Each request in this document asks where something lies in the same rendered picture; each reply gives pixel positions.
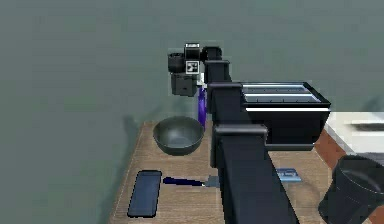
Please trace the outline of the purple spray bottle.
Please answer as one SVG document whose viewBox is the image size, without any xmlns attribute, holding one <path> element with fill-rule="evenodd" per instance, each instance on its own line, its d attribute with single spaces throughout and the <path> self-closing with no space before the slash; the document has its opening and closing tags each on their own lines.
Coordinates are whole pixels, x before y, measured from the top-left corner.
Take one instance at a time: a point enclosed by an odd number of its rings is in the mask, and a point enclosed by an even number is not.
<svg viewBox="0 0 384 224">
<path fill-rule="evenodd" d="M 205 129 L 206 124 L 206 100 L 205 100 L 205 82 L 204 82 L 204 73 L 201 73 L 197 81 L 198 89 L 198 121 Z"/>
</svg>

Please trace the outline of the black round bin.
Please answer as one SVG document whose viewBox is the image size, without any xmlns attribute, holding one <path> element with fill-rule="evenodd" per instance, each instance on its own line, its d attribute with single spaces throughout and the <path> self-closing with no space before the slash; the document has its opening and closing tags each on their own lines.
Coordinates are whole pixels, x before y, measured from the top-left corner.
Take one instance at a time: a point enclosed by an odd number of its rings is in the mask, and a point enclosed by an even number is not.
<svg viewBox="0 0 384 224">
<path fill-rule="evenodd" d="M 384 166 L 358 155 L 342 156 L 332 172 L 332 183 L 318 205 L 327 224 L 363 224 L 384 205 Z"/>
</svg>

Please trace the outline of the white box-shaped appliance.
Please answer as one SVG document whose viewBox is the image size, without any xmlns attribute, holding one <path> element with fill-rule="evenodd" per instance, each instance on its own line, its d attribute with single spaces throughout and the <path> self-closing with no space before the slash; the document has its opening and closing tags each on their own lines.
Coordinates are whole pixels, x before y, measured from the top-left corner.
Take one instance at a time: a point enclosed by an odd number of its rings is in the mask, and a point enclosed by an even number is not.
<svg viewBox="0 0 384 224">
<path fill-rule="evenodd" d="M 324 130 L 347 154 L 383 153 L 384 131 L 358 131 L 356 124 L 384 125 L 384 112 L 331 112 Z"/>
</svg>

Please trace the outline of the black smartphone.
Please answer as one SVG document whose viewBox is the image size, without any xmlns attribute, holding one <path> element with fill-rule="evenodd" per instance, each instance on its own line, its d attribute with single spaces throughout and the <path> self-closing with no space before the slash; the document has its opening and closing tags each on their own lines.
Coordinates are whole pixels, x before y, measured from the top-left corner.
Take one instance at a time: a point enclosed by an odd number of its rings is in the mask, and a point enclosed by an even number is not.
<svg viewBox="0 0 384 224">
<path fill-rule="evenodd" d="M 153 218 L 156 216 L 162 172 L 141 170 L 137 173 L 127 216 Z"/>
</svg>

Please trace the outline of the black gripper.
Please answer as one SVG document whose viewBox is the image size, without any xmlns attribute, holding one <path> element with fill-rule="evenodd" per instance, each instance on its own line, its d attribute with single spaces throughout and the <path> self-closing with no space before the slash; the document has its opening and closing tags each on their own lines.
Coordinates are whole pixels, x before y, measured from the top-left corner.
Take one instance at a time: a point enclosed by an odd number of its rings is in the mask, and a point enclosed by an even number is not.
<svg viewBox="0 0 384 224">
<path fill-rule="evenodd" d="M 197 91 L 198 49 L 185 48 L 183 53 L 168 55 L 173 95 L 193 97 Z"/>
</svg>

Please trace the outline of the blue card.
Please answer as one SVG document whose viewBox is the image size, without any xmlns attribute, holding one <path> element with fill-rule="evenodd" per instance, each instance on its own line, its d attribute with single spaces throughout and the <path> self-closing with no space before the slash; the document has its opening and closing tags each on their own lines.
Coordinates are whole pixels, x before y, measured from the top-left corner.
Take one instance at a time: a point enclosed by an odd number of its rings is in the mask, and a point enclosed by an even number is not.
<svg viewBox="0 0 384 224">
<path fill-rule="evenodd" d="M 281 182 L 301 182 L 302 179 L 294 168 L 277 168 L 276 173 Z"/>
</svg>

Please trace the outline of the dark grey bowl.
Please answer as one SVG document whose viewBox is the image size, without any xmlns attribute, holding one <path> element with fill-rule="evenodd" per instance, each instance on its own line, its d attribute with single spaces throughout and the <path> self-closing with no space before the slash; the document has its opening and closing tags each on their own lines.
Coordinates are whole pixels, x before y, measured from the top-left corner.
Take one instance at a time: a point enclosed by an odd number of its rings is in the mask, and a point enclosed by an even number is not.
<svg viewBox="0 0 384 224">
<path fill-rule="evenodd" d="M 200 146 L 204 127 L 195 119 L 173 116 L 158 122 L 153 138 L 161 151 L 172 156 L 186 156 Z"/>
</svg>

